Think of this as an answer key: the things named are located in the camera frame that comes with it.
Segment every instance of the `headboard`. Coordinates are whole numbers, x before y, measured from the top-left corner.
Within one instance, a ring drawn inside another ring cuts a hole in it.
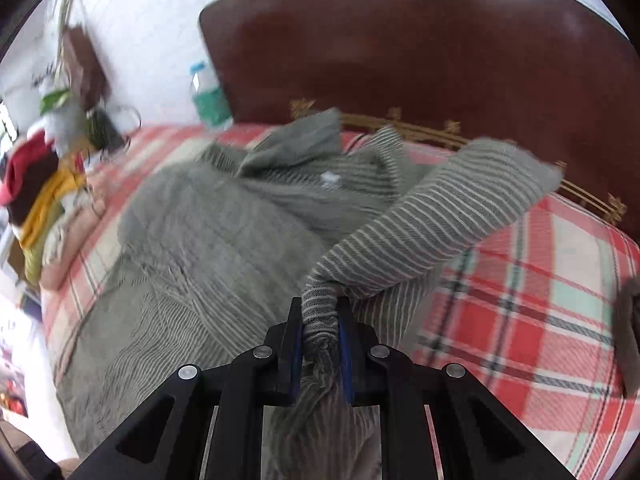
[[[640,58],[575,0],[219,0],[200,27],[237,121],[453,120],[558,161],[640,240]]]

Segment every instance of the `red checkered bedspread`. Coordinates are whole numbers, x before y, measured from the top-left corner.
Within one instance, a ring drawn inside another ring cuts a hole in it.
[[[218,140],[247,146],[266,134],[265,126],[239,125]],[[363,138],[344,134],[345,149]],[[195,159],[211,140],[199,126],[143,128],[126,154],[91,177],[108,186],[108,212],[63,288],[43,294],[56,382],[120,253],[117,224],[133,192],[167,164]],[[450,154],[408,149],[421,163]],[[638,246],[622,232],[548,196],[447,267],[412,357],[435,367],[465,365],[574,475],[608,478],[640,430],[636,400],[622,397],[611,336],[612,300],[639,264]]]

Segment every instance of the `silver screw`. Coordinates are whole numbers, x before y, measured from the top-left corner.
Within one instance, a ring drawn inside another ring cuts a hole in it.
[[[389,354],[391,354],[389,348],[384,345],[375,345],[371,348],[370,352],[373,357],[377,357],[378,359],[384,359],[385,357],[389,357]]]
[[[186,365],[178,370],[178,377],[184,380],[193,379],[198,374],[198,369],[192,365]]]
[[[466,373],[465,367],[463,367],[463,365],[459,365],[458,363],[451,363],[450,365],[447,365],[445,370],[449,377],[453,377],[455,379],[459,379]]]
[[[273,354],[273,350],[271,350],[270,346],[261,345],[254,348],[254,357],[258,359],[266,359]]]

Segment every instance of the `water bottle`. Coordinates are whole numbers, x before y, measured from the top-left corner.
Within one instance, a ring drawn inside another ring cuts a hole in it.
[[[191,67],[191,77],[191,99],[200,120],[215,130],[229,129],[234,118],[212,67],[196,63]]]

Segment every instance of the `yellow-green cloth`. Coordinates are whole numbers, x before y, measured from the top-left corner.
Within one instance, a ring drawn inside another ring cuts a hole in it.
[[[38,193],[26,220],[20,226],[20,247],[31,249],[40,237],[46,224],[49,210],[60,198],[84,186],[86,177],[67,168],[61,168],[51,175]]]
[[[56,220],[64,214],[65,210],[60,202],[54,202],[49,207],[49,213],[45,219],[44,225],[40,230],[40,235],[29,249],[23,249],[24,252],[24,275],[33,285],[38,285],[40,281],[40,273],[42,271],[42,254],[44,253],[44,243],[47,235]]]

